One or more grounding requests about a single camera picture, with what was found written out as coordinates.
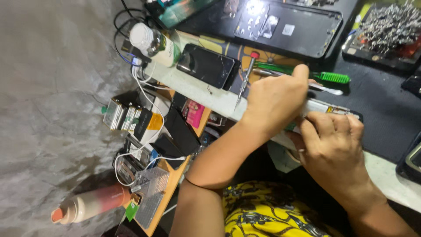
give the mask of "bottle label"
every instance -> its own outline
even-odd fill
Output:
[[[155,56],[151,57],[151,59],[156,60],[158,63],[166,67],[171,67],[179,59],[180,49],[166,36],[164,36],[163,44],[165,49],[159,51]]]

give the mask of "screwdriver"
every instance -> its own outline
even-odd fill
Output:
[[[242,85],[241,85],[241,88],[240,88],[240,93],[238,94],[238,99],[237,99],[237,103],[235,104],[234,110],[237,108],[238,104],[240,103],[241,96],[242,96],[242,94],[244,93],[244,91],[247,87],[248,77],[250,76],[250,73],[253,69],[254,62],[256,61],[256,59],[259,59],[260,54],[258,52],[253,51],[253,52],[251,52],[250,57],[251,57],[250,65],[247,68],[247,72],[245,74],[244,81],[242,82]]]

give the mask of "green sticker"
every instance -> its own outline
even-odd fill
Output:
[[[130,202],[126,208],[126,217],[129,221],[133,220],[133,217],[136,215],[138,209],[139,206],[135,205],[133,202]]]

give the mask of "wooden desk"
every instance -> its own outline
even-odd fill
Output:
[[[174,95],[174,91],[169,91],[169,92],[171,96]],[[198,137],[202,135],[203,130],[205,129],[206,123],[208,122],[209,116],[211,115],[211,112],[212,111],[210,109],[205,108],[205,110],[203,111],[202,119],[200,120],[199,128],[197,129],[193,128]],[[152,218],[149,228],[144,229],[142,226],[139,225],[149,237],[152,236],[156,227],[158,226],[158,223],[161,220],[162,214],[165,212],[165,209],[167,208],[168,203],[171,197],[173,196],[175,189],[177,188],[177,185],[180,181],[181,176],[183,175],[184,170],[186,169],[187,164],[189,163],[189,160],[190,160],[190,156],[187,157],[187,159],[183,162],[183,164],[177,170],[174,170],[168,164],[168,162],[164,159],[161,159],[160,162],[158,163],[158,167],[168,171],[170,173],[170,176],[168,177],[168,183],[164,191],[165,193],[164,197],[162,198],[161,203],[159,204],[157,211],[155,212],[155,215]]]

